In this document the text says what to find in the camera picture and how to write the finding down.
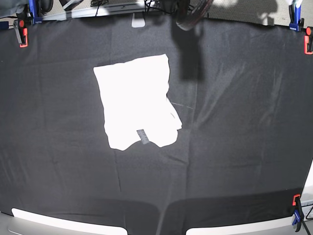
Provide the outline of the white printed t-shirt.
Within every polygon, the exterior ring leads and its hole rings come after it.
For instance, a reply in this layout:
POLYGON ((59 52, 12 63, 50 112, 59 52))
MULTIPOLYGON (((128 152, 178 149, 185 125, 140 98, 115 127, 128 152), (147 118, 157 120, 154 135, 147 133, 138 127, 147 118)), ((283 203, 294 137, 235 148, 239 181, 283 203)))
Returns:
POLYGON ((166 54, 98 66, 104 130, 112 149, 124 151, 141 141, 165 147, 176 142, 182 122, 171 104, 166 54))

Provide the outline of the black table cloth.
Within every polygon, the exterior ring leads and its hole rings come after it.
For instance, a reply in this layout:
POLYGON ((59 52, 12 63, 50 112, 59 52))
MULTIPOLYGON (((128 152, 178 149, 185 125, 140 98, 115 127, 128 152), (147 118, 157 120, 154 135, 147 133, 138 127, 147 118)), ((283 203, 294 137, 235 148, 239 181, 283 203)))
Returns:
POLYGON ((106 16, 0 33, 0 210, 181 235, 291 216, 313 160, 313 58, 286 27, 106 16), (159 148, 109 147, 93 68, 169 58, 182 121, 159 148))

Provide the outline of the red black clamp far left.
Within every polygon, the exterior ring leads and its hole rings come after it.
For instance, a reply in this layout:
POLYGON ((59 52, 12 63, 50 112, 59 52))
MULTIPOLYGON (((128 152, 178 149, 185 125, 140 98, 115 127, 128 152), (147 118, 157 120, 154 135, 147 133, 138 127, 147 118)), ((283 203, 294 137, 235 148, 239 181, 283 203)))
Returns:
POLYGON ((28 47, 28 31, 24 20, 14 20, 13 28, 15 30, 20 48, 28 47))

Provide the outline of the red black clamp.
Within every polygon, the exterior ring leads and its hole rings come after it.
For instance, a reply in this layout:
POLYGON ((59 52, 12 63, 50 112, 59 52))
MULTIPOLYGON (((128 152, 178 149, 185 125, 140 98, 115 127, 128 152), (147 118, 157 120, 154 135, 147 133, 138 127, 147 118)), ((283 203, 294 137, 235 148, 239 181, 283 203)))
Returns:
POLYGON ((306 35, 304 37, 304 53, 307 55, 313 54, 313 28, 306 28, 306 35))
POLYGON ((28 47, 28 31, 24 20, 14 20, 13 28, 15 30, 20 48, 28 47))

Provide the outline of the blue clamp far left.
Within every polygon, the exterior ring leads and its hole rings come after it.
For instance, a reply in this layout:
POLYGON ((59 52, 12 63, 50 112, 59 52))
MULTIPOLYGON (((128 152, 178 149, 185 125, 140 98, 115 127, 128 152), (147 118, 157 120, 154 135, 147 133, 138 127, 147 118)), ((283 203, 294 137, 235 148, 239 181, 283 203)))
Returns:
POLYGON ((38 0, 29 0, 29 14, 31 18, 32 24, 41 24, 42 23, 42 17, 40 17, 40 2, 38 0))

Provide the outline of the red blue clamp near right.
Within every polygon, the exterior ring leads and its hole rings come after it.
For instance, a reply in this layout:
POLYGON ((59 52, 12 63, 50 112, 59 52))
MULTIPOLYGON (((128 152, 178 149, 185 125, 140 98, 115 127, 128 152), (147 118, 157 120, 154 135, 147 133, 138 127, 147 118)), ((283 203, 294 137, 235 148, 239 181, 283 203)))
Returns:
POLYGON ((295 227, 296 232, 300 231, 301 226, 302 226, 302 221, 304 218, 300 198, 301 198, 301 194, 296 194, 293 196, 293 201, 292 201, 292 206, 294 207, 294 211, 293 211, 294 219, 293 219, 292 225, 296 226, 295 227))

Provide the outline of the blue clamp far right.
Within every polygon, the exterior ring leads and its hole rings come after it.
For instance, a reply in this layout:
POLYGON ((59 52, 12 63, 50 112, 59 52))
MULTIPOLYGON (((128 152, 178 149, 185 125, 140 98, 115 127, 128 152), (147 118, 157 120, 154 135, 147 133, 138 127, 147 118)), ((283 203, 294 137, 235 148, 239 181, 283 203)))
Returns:
POLYGON ((302 0, 288 0, 290 24, 289 28, 293 31, 301 31, 304 25, 304 19, 301 18, 302 0))

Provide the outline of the red black clamp far right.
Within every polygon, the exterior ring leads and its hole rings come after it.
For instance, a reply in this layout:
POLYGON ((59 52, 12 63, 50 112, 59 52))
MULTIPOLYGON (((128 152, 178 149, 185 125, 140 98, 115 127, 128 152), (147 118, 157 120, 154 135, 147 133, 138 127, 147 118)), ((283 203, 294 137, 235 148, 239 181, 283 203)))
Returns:
POLYGON ((306 35, 304 37, 304 53, 307 55, 313 54, 313 28, 306 28, 306 35))

